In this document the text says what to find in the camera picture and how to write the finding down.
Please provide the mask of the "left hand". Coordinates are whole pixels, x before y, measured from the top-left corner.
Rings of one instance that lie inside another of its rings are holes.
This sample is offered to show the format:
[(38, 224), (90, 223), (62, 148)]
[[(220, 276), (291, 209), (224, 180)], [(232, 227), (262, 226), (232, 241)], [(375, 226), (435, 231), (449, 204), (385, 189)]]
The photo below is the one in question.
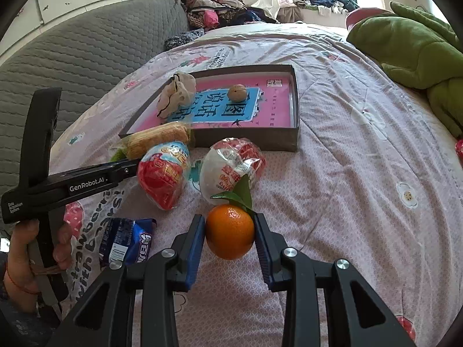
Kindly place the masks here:
[[(38, 285), (31, 271), (27, 246), (34, 241), (39, 232), (39, 221), (18, 223), (10, 241), (7, 269), (4, 285), (11, 302), (22, 312), (34, 313), (38, 298)], [(61, 270), (67, 270), (72, 264), (71, 238), (72, 228), (64, 222), (57, 232), (58, 244), (53, 258)]]

